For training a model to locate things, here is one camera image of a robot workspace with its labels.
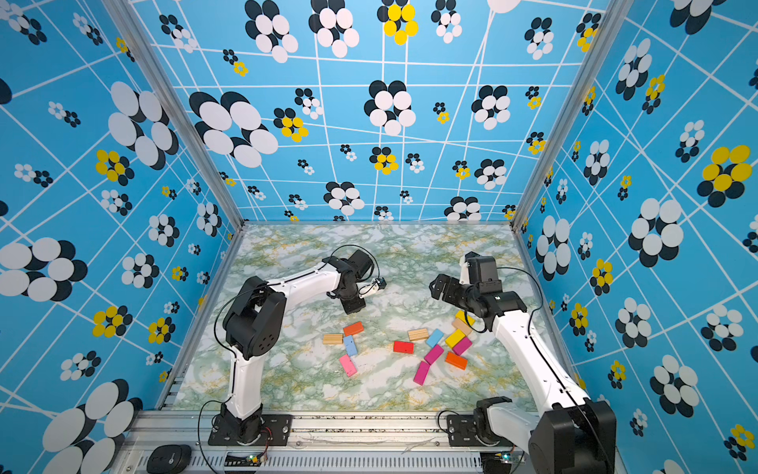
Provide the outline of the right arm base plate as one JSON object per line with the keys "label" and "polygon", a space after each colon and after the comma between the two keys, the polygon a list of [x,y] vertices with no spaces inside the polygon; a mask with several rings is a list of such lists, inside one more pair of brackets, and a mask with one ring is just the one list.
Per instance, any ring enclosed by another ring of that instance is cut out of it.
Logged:
{"label": "right arm base plate", "polygon": [[486,440],[483,438],[473,415],[448,413],[442,428],[447,432],[448,444],[452,448],[505,448],[511,450],[513,444],[505,438]]}

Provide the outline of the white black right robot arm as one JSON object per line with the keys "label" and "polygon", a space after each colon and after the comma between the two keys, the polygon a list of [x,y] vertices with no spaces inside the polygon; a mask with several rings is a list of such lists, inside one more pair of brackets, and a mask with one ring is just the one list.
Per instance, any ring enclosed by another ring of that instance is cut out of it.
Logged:
{"label": "white black right robot arm", "polygon": [[460,265],[458,278],[438,275],[430,295],[484,322],[507,349],[537,408],[526,412],[507,397],[478,401],[473,423],[479,441],[508,442],[538,473],[614,472],[617,419],[610,406],[592,401],[560,365],[520,296],[503,288],[495,258],[469,252]]}

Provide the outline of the orange-red block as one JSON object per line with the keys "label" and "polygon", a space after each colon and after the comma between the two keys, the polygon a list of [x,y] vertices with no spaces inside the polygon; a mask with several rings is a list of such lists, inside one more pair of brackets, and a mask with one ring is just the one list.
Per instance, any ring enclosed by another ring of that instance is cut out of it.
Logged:
{"label": "orange-red block", "polygon": [[345,337],[351,337],[351,336],[362,333],[364,330],[365,328],[363,324],[361,322],[356,322],[343,328],[343,335]]}

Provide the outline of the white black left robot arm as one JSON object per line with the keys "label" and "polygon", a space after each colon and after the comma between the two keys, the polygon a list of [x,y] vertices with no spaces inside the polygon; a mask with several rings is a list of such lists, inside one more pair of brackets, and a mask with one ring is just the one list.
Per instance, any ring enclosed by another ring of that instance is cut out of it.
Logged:
{"label": "white black left robot arm", "polygon": [[386,288],[376,259],[357,248],[347,258],[330,255],[315,267],[292,276],[244,282],[224,316],[225,341],[232,354],[227,399],[212,422],[214,446],[280,444],[272,422],[264,420],[262,384],[266,355],[280,338],[284,316],[299,304],[325,295],[337,300],[346,314],[366,306],[366,299]]}

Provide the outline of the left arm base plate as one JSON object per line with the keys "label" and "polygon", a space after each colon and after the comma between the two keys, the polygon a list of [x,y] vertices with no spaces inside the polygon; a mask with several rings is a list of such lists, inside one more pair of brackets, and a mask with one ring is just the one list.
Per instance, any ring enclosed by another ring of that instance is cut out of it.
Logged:
{"label": "left arm base plate", "polygon": [[264,414],[239,422],[216,415],[207,443],[210,446],[286,446],[292,429],[290,414]]}

